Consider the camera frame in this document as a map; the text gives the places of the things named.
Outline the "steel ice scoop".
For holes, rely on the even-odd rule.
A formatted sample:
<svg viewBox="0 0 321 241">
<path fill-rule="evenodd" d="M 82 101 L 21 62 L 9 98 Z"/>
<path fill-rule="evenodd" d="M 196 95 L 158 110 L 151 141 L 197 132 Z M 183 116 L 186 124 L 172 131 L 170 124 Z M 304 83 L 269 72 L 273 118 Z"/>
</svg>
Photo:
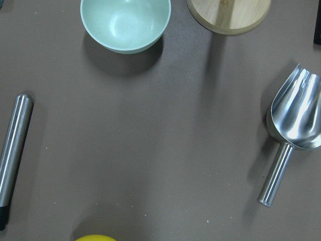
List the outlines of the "steel ice scoop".
<svg viewBox="0 0 321 241">
<path fill-rule="evenodd" d="M 320 76 L 298 64 L 275 95 L 266 125 L 280 144 L 258 197 L 271 207 L 292 152 L 320 148 Z"/>
</svg>

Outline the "light green bowl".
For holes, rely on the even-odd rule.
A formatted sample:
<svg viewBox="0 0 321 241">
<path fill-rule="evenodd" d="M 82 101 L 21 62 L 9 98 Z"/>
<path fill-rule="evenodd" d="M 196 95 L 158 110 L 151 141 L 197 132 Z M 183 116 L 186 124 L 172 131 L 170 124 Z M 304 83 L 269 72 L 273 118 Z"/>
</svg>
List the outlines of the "light green bowl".
<svg viewBox="0 0 321 241">
<path fill-rule="evenodd" d="M 81 1 L 86 32 L 102 47 L 136 54 L 154 45 L 171 17 L 171 1 Z"/>
</svg>

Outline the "wooden stand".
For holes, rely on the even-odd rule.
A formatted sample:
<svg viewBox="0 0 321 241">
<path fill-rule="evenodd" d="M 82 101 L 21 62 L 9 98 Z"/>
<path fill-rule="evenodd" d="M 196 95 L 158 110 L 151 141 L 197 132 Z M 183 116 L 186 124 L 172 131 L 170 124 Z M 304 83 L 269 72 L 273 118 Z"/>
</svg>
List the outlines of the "wooden stand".
<svg viewBox="0 0 321 241">
<path fill-rule="evenodd" d="M 194 19 L 206 29 L 223 35 L 239 35 L 264 20 L 271 1 L 187 1 L 187 6 Z"/>
</svg>

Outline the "yellow lemon upper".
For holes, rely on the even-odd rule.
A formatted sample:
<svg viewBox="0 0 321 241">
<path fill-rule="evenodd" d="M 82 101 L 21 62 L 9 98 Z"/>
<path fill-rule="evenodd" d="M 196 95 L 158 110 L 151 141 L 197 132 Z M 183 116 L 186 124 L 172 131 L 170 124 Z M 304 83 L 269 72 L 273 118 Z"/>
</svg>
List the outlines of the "yellow lemon upper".
<svg viewBox="0 0 321 241">
<path fill-rule="evenodd" d="M 90 234 L 90 235 L 82 236 L 76 239 L 76 241 L 116 241 L 116 240 L 106 235 Z"/>
</svg>

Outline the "steel muddler black tip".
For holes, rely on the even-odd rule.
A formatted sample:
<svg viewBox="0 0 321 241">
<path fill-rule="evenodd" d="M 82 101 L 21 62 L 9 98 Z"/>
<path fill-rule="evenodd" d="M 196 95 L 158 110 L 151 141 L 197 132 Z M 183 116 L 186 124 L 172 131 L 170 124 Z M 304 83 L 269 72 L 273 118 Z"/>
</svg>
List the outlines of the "steel muddler black tip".
<svg viewBox="0 0 321 241">
<path fill-rule="evenodd" d="M 16 174 L 23 153 L 33 110 L 33 99 L 26 93 L 17 96 L 1 154 L 1 230 L 9 219 Z"/>
</svg>

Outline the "black framed object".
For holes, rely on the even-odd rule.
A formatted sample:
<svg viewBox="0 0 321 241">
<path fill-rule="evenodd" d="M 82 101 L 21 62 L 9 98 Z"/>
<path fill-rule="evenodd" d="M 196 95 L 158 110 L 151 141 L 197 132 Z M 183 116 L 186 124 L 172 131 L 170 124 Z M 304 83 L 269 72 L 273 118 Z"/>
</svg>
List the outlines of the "black framed object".
<svg viewBox="0 0 321 241">
<path fill-rule="evenodd" d="M 320 34 L 321 34 L 321 0 L 318 1 L 318 10 L 317 10 L 314 37 L 313 37 L 313 42 L 317 45 L 321 45 Z"/>
</svg>

